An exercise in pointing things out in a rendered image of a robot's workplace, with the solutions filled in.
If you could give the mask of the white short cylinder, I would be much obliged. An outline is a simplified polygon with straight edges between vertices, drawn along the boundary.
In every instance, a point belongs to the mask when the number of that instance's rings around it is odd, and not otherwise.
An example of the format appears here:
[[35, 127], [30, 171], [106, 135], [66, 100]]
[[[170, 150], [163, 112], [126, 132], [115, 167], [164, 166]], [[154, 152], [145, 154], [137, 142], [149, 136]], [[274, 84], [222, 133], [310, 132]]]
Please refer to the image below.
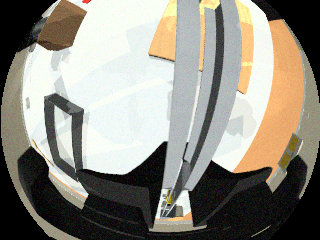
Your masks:
[[28, 96], [27, 99], [24, 99], [25, 111], [27, 111], [27, 109], [29, 108], [29, 104], [31, 104], [31, 101], [29, 101], [29, 96]]

